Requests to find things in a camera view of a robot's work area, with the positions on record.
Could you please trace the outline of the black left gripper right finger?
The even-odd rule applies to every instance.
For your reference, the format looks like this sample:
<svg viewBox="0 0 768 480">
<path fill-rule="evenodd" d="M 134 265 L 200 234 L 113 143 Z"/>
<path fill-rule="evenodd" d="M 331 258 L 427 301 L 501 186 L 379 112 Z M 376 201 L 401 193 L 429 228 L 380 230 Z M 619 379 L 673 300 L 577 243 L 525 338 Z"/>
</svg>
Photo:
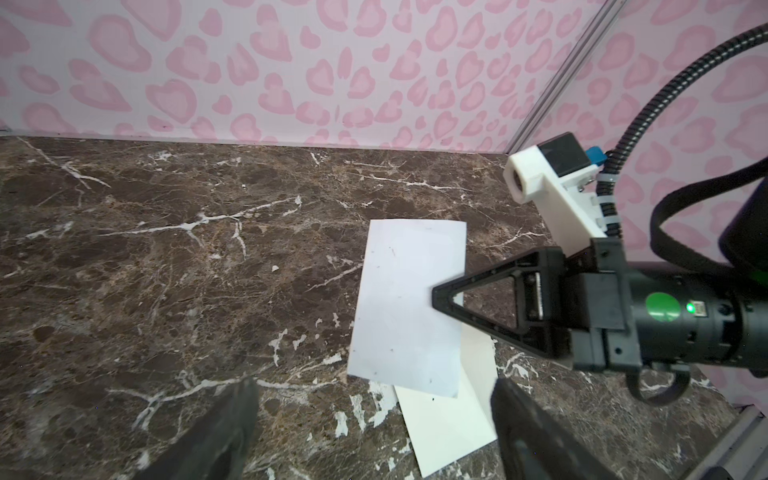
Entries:
<svg viewBox="0 0 768 480">
<path fill-rule="evenodd" d="M 616 477 L 514 381 L 498 379 L 490 404 L 508 479 Z"/>
</svg>

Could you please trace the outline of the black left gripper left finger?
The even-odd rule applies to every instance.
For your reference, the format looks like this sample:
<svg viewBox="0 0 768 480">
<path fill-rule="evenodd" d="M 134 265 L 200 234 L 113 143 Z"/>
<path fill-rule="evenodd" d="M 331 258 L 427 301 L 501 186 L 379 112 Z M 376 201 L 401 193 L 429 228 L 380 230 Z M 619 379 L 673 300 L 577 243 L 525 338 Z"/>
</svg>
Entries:
<svg viewBox="0 0 768 480">
<path fill-rule="evenodd" d="M 226 480 L 243 477 L 260 437 L 259 391 L 251 379 L 229 386 L 213 406 L 136 479 Z"/>
</svg>

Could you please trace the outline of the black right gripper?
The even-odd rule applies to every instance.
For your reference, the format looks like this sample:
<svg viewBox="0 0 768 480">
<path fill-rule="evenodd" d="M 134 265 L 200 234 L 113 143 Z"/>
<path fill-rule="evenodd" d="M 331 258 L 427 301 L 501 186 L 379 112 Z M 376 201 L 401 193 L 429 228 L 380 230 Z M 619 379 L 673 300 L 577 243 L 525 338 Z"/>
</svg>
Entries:
<svg viewBox="0 0 768 480">
<path fill-rule="evenodd" d="M 432 288 L 437 311 L 542 359 L 567 362 L 588 372 L 637 372 L 642 367 L 631 319 L 629 265 L 622 242 L 593 238 L 568 257 L 559 247 L 541 247 L 485 270 Z M 518 326 L 511 328 L 458 305 L 469 290 L 511 278 Z"/>
</svg>

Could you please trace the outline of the green floral letter paper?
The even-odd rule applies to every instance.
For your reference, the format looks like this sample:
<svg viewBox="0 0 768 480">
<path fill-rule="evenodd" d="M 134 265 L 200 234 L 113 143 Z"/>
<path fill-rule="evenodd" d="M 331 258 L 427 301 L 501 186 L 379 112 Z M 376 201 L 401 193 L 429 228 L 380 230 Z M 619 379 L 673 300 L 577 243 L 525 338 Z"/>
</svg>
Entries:
<svg viewBox="0 0 768 480">
<path fill-rule="evenodd" d="M 443 396 L 458 393 L 461 327 L 432 305 L 434 287 L 465 272 L 465 223 L 369 224 L 349 375 Z"/>
</svg>

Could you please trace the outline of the cream white envelope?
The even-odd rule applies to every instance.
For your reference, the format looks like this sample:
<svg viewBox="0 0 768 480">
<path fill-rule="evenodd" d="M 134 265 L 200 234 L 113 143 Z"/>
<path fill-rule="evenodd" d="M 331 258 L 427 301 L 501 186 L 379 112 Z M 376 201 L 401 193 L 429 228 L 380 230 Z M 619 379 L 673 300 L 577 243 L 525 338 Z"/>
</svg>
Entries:
<svg viewBox="0 0 768 480">
<path fill-rule="evenodd" d="M 427 478 L 497 439 L 490 397 L 498 378 L 490 336 L 462 328 L 455 398 L 397 387 L 400 409 L 421 475 Z"/>
</svg>

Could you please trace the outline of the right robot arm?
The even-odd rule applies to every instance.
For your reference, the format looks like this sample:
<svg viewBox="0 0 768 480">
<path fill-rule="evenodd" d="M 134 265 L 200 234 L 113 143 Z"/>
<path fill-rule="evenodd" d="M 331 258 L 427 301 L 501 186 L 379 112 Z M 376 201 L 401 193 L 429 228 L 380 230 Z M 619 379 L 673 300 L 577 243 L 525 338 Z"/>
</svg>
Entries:
<svg viewBox="0 0 768 480">
<path fill-rule="evenodd" d="M 635 398 L 644 370 L 671 373 L 653 406 L 685 392 L 694 364 L 765 371 L 764 274 L 712 262 L 661 230 L 681 209 L 753 182 L 766 186 L 765 161 L 667 195 L 651 223 L 660 265 L 630 264 L 619 239 L 592 238 L 572 255 L 534 249 L 436 286 L 433 307 L 529 354 L 621 373 Z"/>
</svg>

